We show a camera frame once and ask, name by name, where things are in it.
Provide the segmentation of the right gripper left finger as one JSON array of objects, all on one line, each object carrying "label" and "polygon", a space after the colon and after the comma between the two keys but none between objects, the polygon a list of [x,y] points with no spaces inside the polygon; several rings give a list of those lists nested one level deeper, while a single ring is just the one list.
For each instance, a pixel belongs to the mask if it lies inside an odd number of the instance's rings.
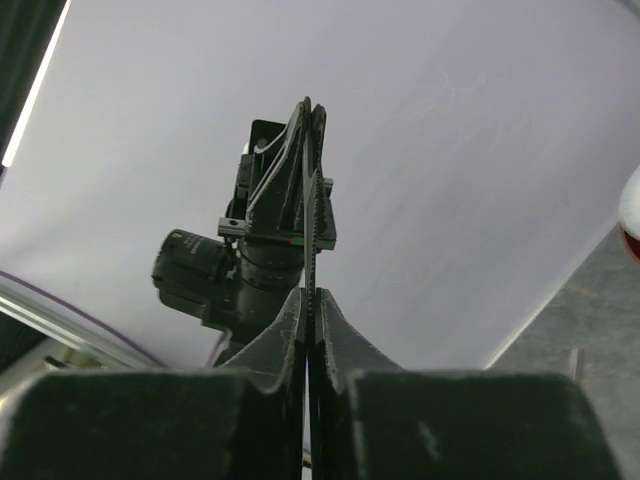
[{"label": "right gripper left finger", "polygon": [[1,410],[5,479],[297,479],[304,295],[215,368],[51,371]]}]

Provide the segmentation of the black handled comb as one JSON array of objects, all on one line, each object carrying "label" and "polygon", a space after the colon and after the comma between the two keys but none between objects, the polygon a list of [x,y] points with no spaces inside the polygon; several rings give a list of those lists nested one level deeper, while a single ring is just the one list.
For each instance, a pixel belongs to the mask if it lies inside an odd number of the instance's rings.
[{"label": "black handled comb", "polygon": [[322,180],[315,171],[309,177],[310,190],[305,203],[305,347],[308,364],[310,452],[312,478],[322,479],[322,452],[318,439],[318,381],[315,379],[317,360],[315,354],[315,318],[316,318],[316,255],[319,224],[322,214]]}]

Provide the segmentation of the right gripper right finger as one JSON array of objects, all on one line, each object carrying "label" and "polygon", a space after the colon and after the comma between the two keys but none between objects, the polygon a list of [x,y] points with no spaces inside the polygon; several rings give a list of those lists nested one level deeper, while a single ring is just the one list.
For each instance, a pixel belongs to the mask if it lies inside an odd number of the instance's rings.
[{"label": "right gripper right finger", "polygon": [[597,415],[551,372],[406,370],[317,294],[321,479],[616,479]]}]

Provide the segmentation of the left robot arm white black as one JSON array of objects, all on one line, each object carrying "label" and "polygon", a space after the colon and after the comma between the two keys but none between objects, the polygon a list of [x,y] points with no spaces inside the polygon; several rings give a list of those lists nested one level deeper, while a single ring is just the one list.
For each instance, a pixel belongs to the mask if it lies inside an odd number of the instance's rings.
[{"label": "left robot arm white black", "polygon": [[171,231],[153,265],[160,302],[229,334],[244,347],[303,290],[305,318],[317,302],[317,256],[334,249],[332,179],[323,173],[327,112],[299,101],[285,123],[256,119],[216,238]]}]

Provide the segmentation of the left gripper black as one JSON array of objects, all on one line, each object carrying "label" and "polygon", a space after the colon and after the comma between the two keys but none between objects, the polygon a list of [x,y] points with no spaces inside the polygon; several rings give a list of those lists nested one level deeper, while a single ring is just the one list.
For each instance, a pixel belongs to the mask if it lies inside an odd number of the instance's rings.
[{"label": "left gripper black", "polygon": [[252,122],[219,236],[303,247],[305,208],[305,226],[315,238],[336,239],[332,183],[325,186],[322,167],[326,122],[326,109],[313,106],[309,96],[296,104],[286,125]]}]

